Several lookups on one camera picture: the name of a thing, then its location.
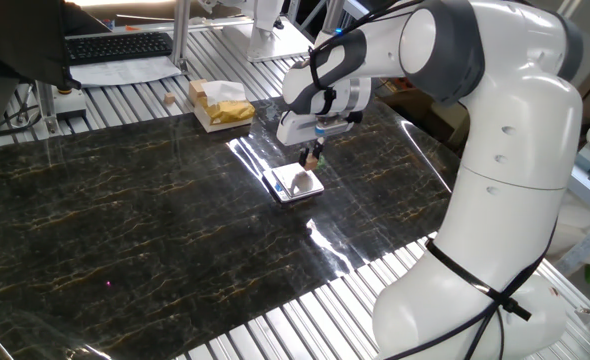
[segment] tissue box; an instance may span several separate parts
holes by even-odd
[[[195,103],[195,116],[206,132],[248,125],[255,108],[246,100],[244,86],[230,81],[203,84],[204,95]]]
[[[222,101],[208,106],[206,97],[197,99],[195,116],[207,133],[248,125],[253,121],[255,108],[248,101]]]
[[[204,79],[200,79],[193,80],[188,84],[188,99],[191,101],[191,104],[195,105],[197,103],[197,98],[206,96],[204,89],[202,89],[202,84],[207,82],[208,81]]]

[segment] black cable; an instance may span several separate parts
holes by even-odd
[[[497,313],[497,320],[499,320],[499,360],[504,359],[504,319],[499,308],[495,311]]]
[[[384,4],[382,4],[382,6],[370,11],[366,15],[359,18],[357,21],[350,24],[348,27],[343,29],[340,34],[337,34],[337,35],[333,36],[332,38],[324,41],[320,46],[318,46],[317,48],[313,49],[313,51],[311,51],[311,56],[315,56],[318,52],[323,50],[326,46],[328,46],[333,41],[337,40],[339,37],[350,33],[351,31],[357,29],[358,27],[360,27],[366,23],[372,22],[375,19],[378,19],[382,16],[386,16],[390,13],[395,12],[395,11],[405,9],[410,6],[418,5],[418,4],[422,3],[423,1],[424,0],[412,0],[412,1],[409,1],[409,2],[401,4],[401,5],[393,6],[393,5],[395,5],[395,3],[398,2],[398,0],[389,0],[389,1],[385,2]]]
[[[402,16],[405,16],[405,15],[410,15],[412,13],[413,13],[412,11],[408,11],[408,12],[405,12],[405,13],[402,13],[402,14],[398,14],[398,15],[394,15],[394,16],[389,16],[387,18],[373,20],[373,21],[370,21],[369,23],[374,23],[374,22],[378,22],[378,21],[395,19],[395,18],[402,17]]]
[[[375,89],[373,89],[373,91],[381,89],[384,85],[388,84],[389,82],[391,82],[391,81],[390,80],[384,81],[384,83],[382,83],[381,85],[378,85]]]
[[[471,346],[468,347],[468,351],[466,352],[466,356],[464,356],[464,360],[471,360],[471,358],[473,357],[473,353],[475,353],[475,349],[477,349],[477,345],[479,345],[479,341],[482,339],[482,335],[484,335],[484,331],[486,331],[486,328],[488,327],[488,324],[491,322],[491,319],[493,318],[494,314],[495,311],[486,315],[486,317],[482,321],[482,324],[477,329],[477,333],[475,333],[475,337],[473,338]]]
[[[26,125],[24,125],[24,126],[13,128],[13,129],[9,129],[9,130],[0,130],[0,136],[3,136],[3,135],[12,135],[12,134],[16,134],[16,133],[22,132],[22,131],[24,131],[26,129],[30,129],[35,124],[37,124],[41,119],[42,119],[42,115],[41,114],[37,114],[37,116],[35,117],[35,119],[33,119],[33,121],[29,121],[29,123],[26,124]]]
[[[418,345],[412,349],[406,350],[406,351],[399,353],[397,355],[387,357],[384,360],[399,360],[399,359],[403,359],[403,358],[411,356],[411,355],[415,355],[418,352],[422,352],[426,349],[432,348],[433,346],[440,344],[440,343],[452,338],[453,336],[461,333],[462,331],[470,328],[471,326],[475,325],[477,322],[479,322],[480,320],[482,320],[486,316],[488,316],[488,314],[492,314],[495,311],[495,308],[496,308],[495,304],[491,304],[486,309],[484,309],[484,311],[475,315],[473,318],[471,318],[467,322],[465,322],[462,325],[456,327],[455,329],[447,332],[446,334],[444,334],[436,339],[433,339],[431,341],[427,341],[421,345]]]
[[[6,122],[9,121],[9,120],[11,120],[11,119],[18,117],[21,113],[26,112],[28,110],[33,110],[33,109],[36,109],[36,108],[38,108],[38,106],[37,105],[34,105],[34,106],[29,107],[29,108],[26,108],[25,110],[21,110],[21,111],[16,112],[15,114],[9,116],[8,118],[0,121],[0,126],[6,124]]]
[[[506,288],[504,289],[504,291],[502,292],[503,294],[505,294],[506,296],[511,296],[513,295],[513,293],[519,289],[520,286],[524,285],[524,283],[526,282],[526,280],[528,280],[528,278],[531,277],[531,275],[533,275],[533,273],[535,273],[535,270],[537,269],[537,267],[539,266],[539,264],[541,264],[542,260],[544,260],[544,256],[546,256],[546,253],[548,252],[548,249],[551,246],[551,243],[553,242],[553,235],[555,234],[555,227],[557,226],[557,220],[555,220],[555,224],[553,225],[553,231],[551,231],[551,236],[548,239],[548,244],[546,244],[546,248],[544,249],[542,255],[540,255],[537,260],[535,260],[535,262],[533,262],[531,265],[527,266],[524,270],[520,271],[517,276],[515,276],[515,278],[513,278],[513,280],[508,284],[508,286],[506,286]],[[476,316],[474,316],[473,318],[471,318],[470,320],[468,320],[467,322],[465,322],[464,324],[456,327],[455,329],[447,332],[446,334],[437,337],[436,339],[430,340],[425,342],[424,344],[418,345],[412,349],[406,350],[404,352],[401,352],[397,355],[393,355],[390,357],[387,357],[384,360],[399,360],[399,359],[403,359],[405,357],[417,354],[418,352],[424,351],[426,349],[429,349],[435,345],[438,345],[450,338],[452,338],[453,336],[461,333],[462,331],[470,328],[471,326],[475,325],[478,321],[484,319],[486,316],[488,316],[489,314],[494,313],[495,311],[498,311],[500,307],[500,303],[497,301],[494,301],[493,303],[491,303],[489,306],[486,307],[486,309],[484,309],[484,311],[482,311],[481,313],[477,314]],[[503,341],[503,337],[502,337],[502,345],[501,345],[501,351],[502,351],[502,356],[504,353],[504,341]]]

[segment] computer monitor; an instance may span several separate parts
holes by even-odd
[[[80,88],[64,45],[63,0],[0,0],[0,61],[24,78]]]

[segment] white shelf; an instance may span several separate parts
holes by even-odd
[[[577,165],[573,166],[572,176],[568,182],[568,189],[590,205],[590,180],[588,180],[586,171],[580,169]]]

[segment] cardboard box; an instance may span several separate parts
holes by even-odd
[[[195,105],[197,103],[197,98],[206,96],[204,94],[204,89],[202,89],[202,84],[208,82],[205,79],[193,80],[188,84],[188,99],[191,101],[191,104]]]
[[[249,125],[253,122],[253,117],[251,117],[246,120],[236,121],[232,123],[211,124],[211,117],[206,113],[206,110],[204,110],[204,107],[199,101],[196,103],[195,110],[193,111],[193,113],[195,114],[195,117],[197,117],[197,120],[199,120],[199,122],[202,124],[204,130],[206,130],[207,133],[213,131],[226,130],[238,126]]]

